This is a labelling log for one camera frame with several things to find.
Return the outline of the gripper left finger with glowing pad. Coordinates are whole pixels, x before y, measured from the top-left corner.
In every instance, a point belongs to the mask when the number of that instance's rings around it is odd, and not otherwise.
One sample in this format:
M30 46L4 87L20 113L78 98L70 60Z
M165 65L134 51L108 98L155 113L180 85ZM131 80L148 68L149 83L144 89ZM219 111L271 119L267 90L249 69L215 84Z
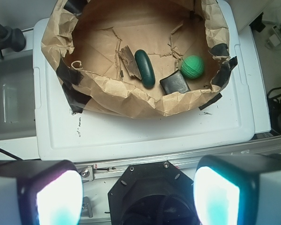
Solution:
M0 225L77 225L83 184L68 160L0 160Z

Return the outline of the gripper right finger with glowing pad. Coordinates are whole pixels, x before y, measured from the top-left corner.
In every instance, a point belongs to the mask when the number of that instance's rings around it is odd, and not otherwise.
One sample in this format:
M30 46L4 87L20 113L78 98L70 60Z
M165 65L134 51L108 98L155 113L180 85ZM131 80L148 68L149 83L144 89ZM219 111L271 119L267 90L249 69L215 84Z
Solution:
M203 225L281 225L281 154L206 155L193 197Z

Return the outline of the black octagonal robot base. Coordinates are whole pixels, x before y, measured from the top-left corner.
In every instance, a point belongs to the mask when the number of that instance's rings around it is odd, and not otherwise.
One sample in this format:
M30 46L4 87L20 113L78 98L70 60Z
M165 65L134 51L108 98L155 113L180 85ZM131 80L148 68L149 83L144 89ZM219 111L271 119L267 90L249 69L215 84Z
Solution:
M191 178L169 161L129 165L108 192L113 225L198 225Z

